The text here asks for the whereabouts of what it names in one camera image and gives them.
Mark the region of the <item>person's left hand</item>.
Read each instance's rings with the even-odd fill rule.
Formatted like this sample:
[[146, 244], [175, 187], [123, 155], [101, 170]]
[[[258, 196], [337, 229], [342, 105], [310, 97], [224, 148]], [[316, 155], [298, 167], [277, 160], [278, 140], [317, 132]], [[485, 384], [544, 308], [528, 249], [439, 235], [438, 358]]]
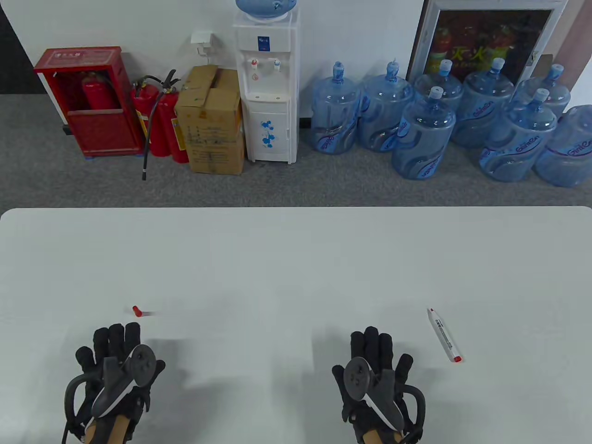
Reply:
[[93, 348], [77, 350], [83, 373], [66, 389], [65, 432], [91, 444], [132, 439], [150, 409], [151, 386], [166, 366], [141, 344], [140, 334], [138, 323], [113, 324], [95, 331]]

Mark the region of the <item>person's right hand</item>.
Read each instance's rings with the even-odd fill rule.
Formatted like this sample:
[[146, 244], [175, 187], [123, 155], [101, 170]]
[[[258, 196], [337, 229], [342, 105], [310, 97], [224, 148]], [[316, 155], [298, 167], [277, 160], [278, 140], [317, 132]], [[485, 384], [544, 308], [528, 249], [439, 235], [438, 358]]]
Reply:
[[332, 367], [342, 398], [342, 420], [353, 426], [357, 443], [416, 444], [426, 418], [424, 394], [408, 385], [413, 357], [393, 365], [393, 339], [376, 327], [355, 331], [347, 366]]

